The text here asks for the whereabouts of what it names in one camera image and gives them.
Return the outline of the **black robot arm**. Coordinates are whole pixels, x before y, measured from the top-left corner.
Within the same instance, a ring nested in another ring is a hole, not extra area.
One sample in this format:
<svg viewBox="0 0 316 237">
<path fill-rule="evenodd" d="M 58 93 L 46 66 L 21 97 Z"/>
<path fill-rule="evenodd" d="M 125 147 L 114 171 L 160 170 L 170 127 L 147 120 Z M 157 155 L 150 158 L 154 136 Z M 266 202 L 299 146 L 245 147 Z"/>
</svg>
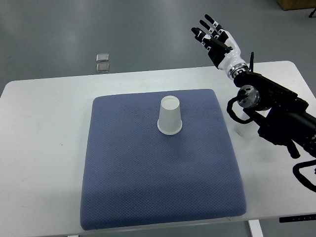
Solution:
<svg viewBox="0 0 316 237">
<path fill-rule="evenodd" d="M 316 155 L 316 118 L 297 93 L 253 71 L 253 64 L 237 66 L 231 78 L 239 88 L 227 104 L 229 116 L 240 124 L 255 122 L 258 134 L 274 145 L 285 146 L 299 158 L 296 145 Z"/>
</svg>

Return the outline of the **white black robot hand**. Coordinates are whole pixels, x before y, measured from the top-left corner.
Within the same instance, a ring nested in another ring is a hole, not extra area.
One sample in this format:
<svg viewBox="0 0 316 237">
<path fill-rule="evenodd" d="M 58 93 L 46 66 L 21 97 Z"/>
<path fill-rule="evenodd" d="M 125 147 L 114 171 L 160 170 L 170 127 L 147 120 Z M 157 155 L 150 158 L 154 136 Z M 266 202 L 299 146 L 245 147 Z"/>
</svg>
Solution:
<svg viewBox="0 0 316 237">
<path fill-rule="evenodd" d="M 233 80 L 237 74 L 248 70 L 246 62 L 241 57 L 241 50 L 233 36 L 209 15 L 200 20 L 204 30 L 191 28 L 195 39 L 205 48 L 214 66 L 225 72 Z"/>
</svg>

